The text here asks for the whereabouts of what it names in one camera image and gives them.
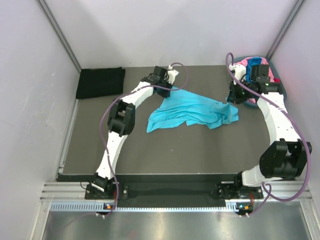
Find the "light blue t shirt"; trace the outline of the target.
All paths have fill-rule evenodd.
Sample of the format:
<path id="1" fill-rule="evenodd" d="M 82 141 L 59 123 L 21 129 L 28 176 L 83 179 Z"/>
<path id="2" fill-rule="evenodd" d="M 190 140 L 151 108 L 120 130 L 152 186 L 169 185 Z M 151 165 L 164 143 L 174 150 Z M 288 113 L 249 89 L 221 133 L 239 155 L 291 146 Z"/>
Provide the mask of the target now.
<path id="1" fill-rule="evenodd" d="M 176 128 L 182 124 L 187 126 L 199 124 L 209 129 L 216 129 L 238 121 L 238 112 L 238 108 L 230 103 L 181 89 L 172 91 L 170 97 L 165 98 L 150 114 L 146 132 Z"/>

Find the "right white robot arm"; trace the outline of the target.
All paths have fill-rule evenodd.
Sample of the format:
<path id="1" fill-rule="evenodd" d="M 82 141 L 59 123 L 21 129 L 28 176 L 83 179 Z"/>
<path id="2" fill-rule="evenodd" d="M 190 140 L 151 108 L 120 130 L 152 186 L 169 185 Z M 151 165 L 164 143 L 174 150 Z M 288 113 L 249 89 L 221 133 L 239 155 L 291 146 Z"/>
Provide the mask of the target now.
<path id="1" fill-rule="evenodd" d="M 289 116 L 284 105 L 284 92 L 281 85 L 271 82 L 266 75 L 266 65 L 259 65 L 252 81 L 243 81 L 246 68 L 240 64 L 227 64 L 232 80 L 229 83 L 227 101 L 242 104 L 255 99 L 269 134 L 269 147 L 261 155 L 259 164 L 242 171 L 233 185 L 233 192 L 239 198 L 245 198 L 253 188 L 265 188 L 273 181 L 299 177 L 304 170 L 304 182 L 297 193 L 288 198 L 280 198 L 266 191 L 268 197 L 280 202 L 297 199 L 306 189 L 310 178 L 311 143 L 306 141 L 296 123 Z"/>

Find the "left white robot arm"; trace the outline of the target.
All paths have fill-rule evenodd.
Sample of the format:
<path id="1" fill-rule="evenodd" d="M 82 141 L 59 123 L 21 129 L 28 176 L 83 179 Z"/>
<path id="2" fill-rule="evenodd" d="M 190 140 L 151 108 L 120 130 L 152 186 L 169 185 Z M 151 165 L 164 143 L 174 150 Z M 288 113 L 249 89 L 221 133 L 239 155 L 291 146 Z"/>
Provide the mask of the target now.
<path id="1" fill-rule="evenodd" d="M 116 189 L 115 168 L 122 146 L 135 127 L 137 108 L 155 93 L 169 97 L 178 74 L 171 65 L 168 69 L 155 66 L 130 93 L 116 98 L 107 108 L 108 135 L 102 140 L 105 150 L 91 182 L 102 198 L 109 198 Z"/>

